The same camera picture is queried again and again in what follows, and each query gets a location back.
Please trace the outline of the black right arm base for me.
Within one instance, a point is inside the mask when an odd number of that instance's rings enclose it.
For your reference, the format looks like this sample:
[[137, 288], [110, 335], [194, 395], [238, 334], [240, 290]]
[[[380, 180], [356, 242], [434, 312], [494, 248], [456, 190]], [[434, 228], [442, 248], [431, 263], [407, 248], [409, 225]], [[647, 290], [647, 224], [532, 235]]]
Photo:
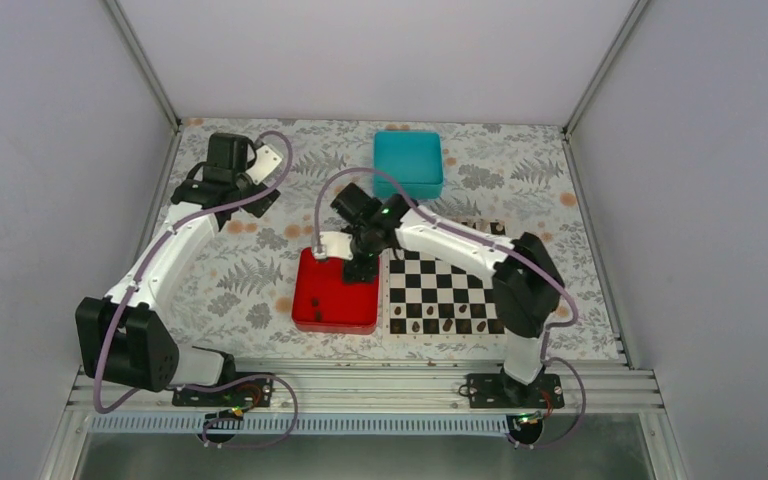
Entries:
[[560, 377], [541, 370], [533, 382], [523, 384], [499, 373], [472, 373], [457, 388], [472, 409], [512, 409], [506, 415], [507, 435], [515, 446], [534, 446], [545, 421], [565, 406]]

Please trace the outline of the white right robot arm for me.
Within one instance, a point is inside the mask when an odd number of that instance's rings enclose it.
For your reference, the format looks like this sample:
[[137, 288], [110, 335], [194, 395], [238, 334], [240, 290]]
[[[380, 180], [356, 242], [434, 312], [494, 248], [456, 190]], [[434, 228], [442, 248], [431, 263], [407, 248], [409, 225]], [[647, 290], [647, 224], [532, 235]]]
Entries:
[[515, 407], [538, 397], [547, 320], [569, 295], [537, 236], [509, 238], [468, 228], [418, 205], [402, 189], [380, 201], [351, 183], [331, 207], [347, 228], [314, 230], [312, 255], [317, 260], [337, 258], [365, 270], [384, 250], [402, 249], [430, 255], [490, 283], [506, 338], [503, 397]]

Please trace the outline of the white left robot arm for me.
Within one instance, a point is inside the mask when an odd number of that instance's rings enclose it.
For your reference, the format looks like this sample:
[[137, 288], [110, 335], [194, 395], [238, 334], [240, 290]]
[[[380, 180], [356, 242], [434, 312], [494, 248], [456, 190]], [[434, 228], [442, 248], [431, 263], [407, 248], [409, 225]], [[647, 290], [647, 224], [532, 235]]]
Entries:
[[238, 377], [228, 355], [178, 343], [164, 320], [201, 250], [244, 210], [260, 218], [279, 198], [274, 175], [288, 171], [284, 154], [263, 136], [214, 133], [205, 160], [171, 194], [166, 218], [125, 276], [75, 312], [84, 371], [95, 382], [159, 392], [197, 384], [215, 405], [230, 402]]

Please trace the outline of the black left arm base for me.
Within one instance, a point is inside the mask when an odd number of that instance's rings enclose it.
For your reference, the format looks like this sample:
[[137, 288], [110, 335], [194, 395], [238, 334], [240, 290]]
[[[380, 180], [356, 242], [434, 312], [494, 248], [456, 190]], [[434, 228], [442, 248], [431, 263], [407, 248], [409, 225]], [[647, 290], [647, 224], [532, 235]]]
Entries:
[[257, 407], [269, 407], [274, 380], [265, 372], [238, 371], [234, 356], [223, 353], [223, 367], [218, 385], [223, 389], [206, 393], [191, 388], [175, 390], [172, 405], [175, 407], [217, 407], [218, 413], [207, 414], [204, 423], [215, 419], [229, 419], [232, 428], [240, 428], [247, 412]]

